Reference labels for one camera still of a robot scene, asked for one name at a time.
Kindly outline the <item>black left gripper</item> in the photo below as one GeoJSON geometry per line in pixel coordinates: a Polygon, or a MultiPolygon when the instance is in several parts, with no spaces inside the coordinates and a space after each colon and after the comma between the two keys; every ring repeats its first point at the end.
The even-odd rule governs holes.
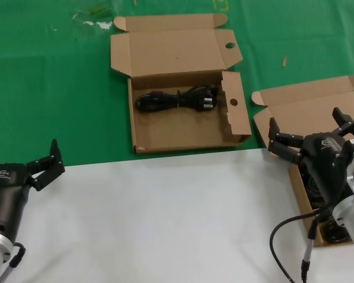
{"type": "Polygon", "coordinates": [[[48,156],[26,165],[0,164],[0,235],[17,238],[30,188],[41,191],[65,172],[57,140],[51,142],[48,156]]]}

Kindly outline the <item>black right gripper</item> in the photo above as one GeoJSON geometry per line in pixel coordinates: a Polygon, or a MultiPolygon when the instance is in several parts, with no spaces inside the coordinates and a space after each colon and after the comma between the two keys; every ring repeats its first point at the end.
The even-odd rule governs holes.
{"type": "Polygon", "coordinates": [[[270,119],[268,151],[292,163],[302,159],[326,203],[336,205],[345,190],[346,160],[341,151],[347,134],[354,136],[354,120],[335,107],[332,116],[338,127],[332,132],[306,136],[282,133],[270,119]]]}

